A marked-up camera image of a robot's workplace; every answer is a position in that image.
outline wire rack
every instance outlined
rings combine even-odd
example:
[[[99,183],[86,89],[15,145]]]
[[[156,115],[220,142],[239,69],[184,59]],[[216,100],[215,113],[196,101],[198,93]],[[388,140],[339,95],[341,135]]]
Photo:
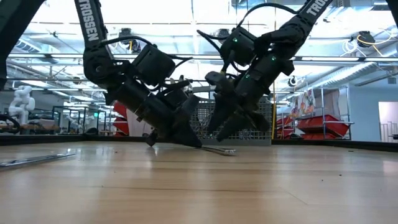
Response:
[[[271,121],[272,120],[271,103],[269,101],[262,100],[259,102],[258,106],[259,110],[257,112],[262,114],[266,118],[266,120]],[[213,133],[207,132],[207,126],[208,123],[210,122],[211,112],[214,110],[214,108],[215,108],[214,100],[201,98],[196,108],[196,111],[192,114],[190,124],[200,139],[215,139],[215,136],[222,128],[222,126],[220,126]],[[255,129],[244,129],[242,131],[238,131],[235,134],[231,135],[228,138],[228,140],[234,140],[234,141],[261,140],[264,141],[262,145],[268,145],[271,144],[271,131],[262,132],[262,131],[256,131]]]

